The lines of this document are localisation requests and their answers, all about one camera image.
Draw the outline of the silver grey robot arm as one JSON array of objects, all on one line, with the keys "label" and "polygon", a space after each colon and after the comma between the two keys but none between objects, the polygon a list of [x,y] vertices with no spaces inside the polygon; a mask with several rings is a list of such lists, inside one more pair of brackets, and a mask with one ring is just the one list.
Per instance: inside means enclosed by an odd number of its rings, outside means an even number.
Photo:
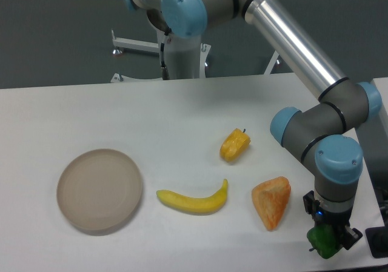
[{"label": "silver grey robot arm", "polygon": [[375,117],[381,95],[370,83],[356,84],[319,49],[287,13],[279,0],[124,0],[129,10],[143,9],[162,36],[158,54],[162,78],[198,78],[199,42],[209,28],[241,16],[256,27],[285,60],[318,105],[307,111],[287,107],[270,125],[278,143],[315,177],[304,197],[315,226],[310,243],[318,248],[317,232],[326,231],[328,246],[349,249],[361,239],[350,226],[358,180],[363,169],[360,145],[344,136]]}]

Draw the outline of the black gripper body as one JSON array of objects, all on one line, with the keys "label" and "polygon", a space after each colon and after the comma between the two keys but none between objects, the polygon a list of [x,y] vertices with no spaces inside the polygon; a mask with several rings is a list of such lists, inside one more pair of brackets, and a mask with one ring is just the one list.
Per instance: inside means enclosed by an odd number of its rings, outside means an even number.
[{"label": "black gripper body", "polygon": [[317,191],[311,190],[303,196],[304,208],[307,214],[317,224],[331,226],[350,226],[354,197],[344,202],[332,202],[323,198]]}]

